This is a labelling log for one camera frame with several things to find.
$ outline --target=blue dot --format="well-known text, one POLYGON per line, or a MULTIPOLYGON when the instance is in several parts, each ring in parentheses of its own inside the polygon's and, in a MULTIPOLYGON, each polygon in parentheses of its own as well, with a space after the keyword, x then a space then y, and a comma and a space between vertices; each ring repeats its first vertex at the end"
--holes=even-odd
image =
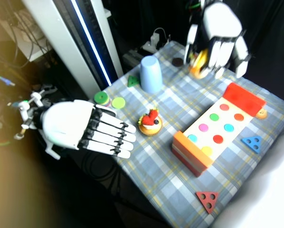
POLYGON ((191 140, 193 143, 197 142, 197 136, 191 134, 189 135, 189 140, 191 140))
POLYGON ((224 125, 224 130, 226 130, 227 132, 233 132, 234 127, 231 124, 226 124, 226 125, 224 125))

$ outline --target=cupcake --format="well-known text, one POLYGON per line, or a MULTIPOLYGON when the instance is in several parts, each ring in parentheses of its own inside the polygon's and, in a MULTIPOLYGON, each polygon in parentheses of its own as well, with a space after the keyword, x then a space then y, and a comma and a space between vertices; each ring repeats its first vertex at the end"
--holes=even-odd
POLYGON ((151 109, 148 114, 144 114, 138 121, 140 131, 147 135, 156 135, 162 128, 162 119, 159 117, 158 109, 151 109))

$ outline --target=green triangle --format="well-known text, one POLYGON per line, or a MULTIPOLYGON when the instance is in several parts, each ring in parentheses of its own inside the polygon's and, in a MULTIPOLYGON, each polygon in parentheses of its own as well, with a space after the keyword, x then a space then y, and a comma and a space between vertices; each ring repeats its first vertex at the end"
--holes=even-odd
POLYGON ((137 77, 129 75, 127 87, 132 87, 132 86, 135 86, 136 84, 139 84, 139 83, 140 83, 140 80, 137 77))

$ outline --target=robotic hand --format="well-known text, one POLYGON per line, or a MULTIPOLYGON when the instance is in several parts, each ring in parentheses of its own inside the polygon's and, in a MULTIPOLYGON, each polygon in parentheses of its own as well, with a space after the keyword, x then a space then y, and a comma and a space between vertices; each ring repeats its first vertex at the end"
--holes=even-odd
POLYGON ((38 129, 47 145, 45 151, 57 160, 60 155, 52 150, 54 145, 130 157, 136 128, 117 119, 115 111, 83 100, 60 102, 45 108, 41 101, 43 92, 33 92, 28 102, 19 104, 24 123, 15 139, 22 139, 29 128, 38 129), (31 102, 37 107, 30 107, 31 102))
POLYGON ((191 64, 196 78, 204 78, 210 72, 220 78, 232 56, 236 76, 240 78, 246 73, 250 56, 239 19, 222 0, 193 2, 200 5, 202 19, 189 29, 184 62, 191 64))

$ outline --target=yellow dot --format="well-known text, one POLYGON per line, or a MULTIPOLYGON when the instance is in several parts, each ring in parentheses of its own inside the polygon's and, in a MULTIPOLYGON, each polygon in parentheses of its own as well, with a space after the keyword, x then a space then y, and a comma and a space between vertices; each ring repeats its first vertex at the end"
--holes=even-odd
POLYGON ((213 153, 212 148, 210 148, 209 146, 203 147, 201 151, 204 152, 207 156, 211 156, 213 153))

